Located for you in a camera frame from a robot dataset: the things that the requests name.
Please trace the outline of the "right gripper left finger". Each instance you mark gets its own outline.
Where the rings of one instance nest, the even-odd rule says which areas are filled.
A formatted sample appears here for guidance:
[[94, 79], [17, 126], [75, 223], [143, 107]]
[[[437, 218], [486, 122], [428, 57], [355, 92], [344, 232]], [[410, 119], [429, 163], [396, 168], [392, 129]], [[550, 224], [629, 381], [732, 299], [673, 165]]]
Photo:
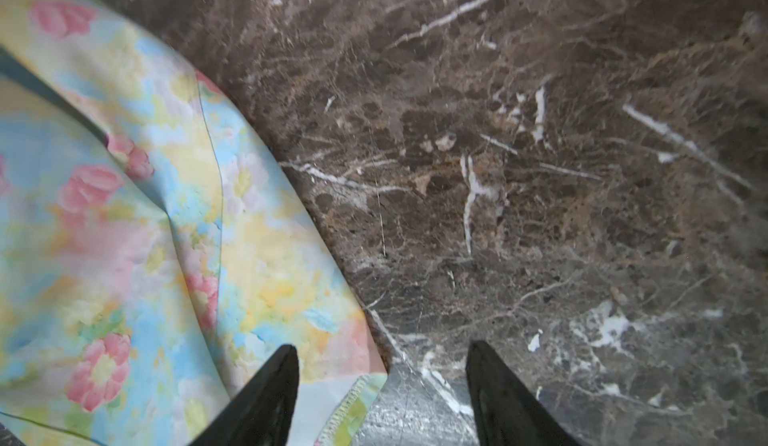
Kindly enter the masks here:
[[287, 445], [298, 387], [298, 353], [284, 344], [191, 445]]

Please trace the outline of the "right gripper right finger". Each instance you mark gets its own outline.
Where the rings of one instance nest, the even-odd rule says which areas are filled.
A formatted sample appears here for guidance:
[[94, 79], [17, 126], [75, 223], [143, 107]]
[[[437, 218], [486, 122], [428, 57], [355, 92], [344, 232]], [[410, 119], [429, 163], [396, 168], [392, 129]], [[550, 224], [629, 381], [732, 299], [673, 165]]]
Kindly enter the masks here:
[[489, 343], [469, 345], [465, 372], [480, 445], [579, 445]]

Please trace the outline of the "pastel floral skirt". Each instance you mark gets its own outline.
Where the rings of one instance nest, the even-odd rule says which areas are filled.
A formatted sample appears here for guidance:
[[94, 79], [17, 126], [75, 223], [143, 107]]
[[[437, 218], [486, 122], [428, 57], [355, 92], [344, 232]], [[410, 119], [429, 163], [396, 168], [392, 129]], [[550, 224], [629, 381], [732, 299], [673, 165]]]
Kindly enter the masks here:
[[350, 444], [386, 369], [248, 121], [99, 0], [1, 0], [2, 424], [189, 445], [284, 344], [288, 443]]

